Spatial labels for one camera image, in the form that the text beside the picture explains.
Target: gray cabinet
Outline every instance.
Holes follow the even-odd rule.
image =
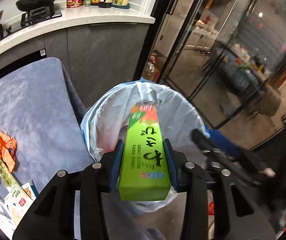
[[[43,35],[18,44],[0,55],[0,70],[14,61],[44,48]]]
[[[67,51],[66,29],[60,29],[44,34],[44,44],[47,57],[56,57],[64,65],[70,76],[70,62]]]
[[[86,107],[133,79],[148,24],[81,25],[67,29],[70,73]]]

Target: white countertop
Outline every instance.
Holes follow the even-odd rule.
[[[0,54],[44,33],[77,25],[106,22],[135,22],[153,24],[155,18],[133,9],[98,8],[81,6],[61,8],[62,17],[47,20],[19,30],[0,41]]]

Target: crumpled orange wrapper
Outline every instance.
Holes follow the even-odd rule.
[[[10,172],[15,167],[14,152],[16,147],[17,142],[14,137],[9,137],[6,133],[0,132],[0,158],[6,163]]]

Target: trash bin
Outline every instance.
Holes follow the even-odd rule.
[[[183,152],[188,161],[204,167],[206,158],[190,139],[195,128],[209,137],[196,109],[180,93],[144,79],[115,86],[85,114],[81,130],[92,158],[99,161],[105,152],[114,150],[118,139],[125,140],[130,109],[142,100],[155,103],[162,138],[168,138],[173,149]],[[135,204],[143,212],[153,212],[168,205],[176,194],[171,189],[164,201]]]

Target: fabric-covered table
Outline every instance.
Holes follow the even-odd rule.
[[[84,113],[57,58],[39,60],[0,79],[0,131],[17,140],[13,174],[21,185],[33,180],[41,192],[59,170],[77,172],[93,163],[79,127]],[[1,182],[0,198],[7,194]],[[116,192],[102,194],[102,202],[111,240],[128,236],[137,240],[162,239],[155,231],[145,231],[132,221]],[[77,206],[79,198],[74,212],[75,224],[79,225]],[[75,238],[80,239],[78,226]]]

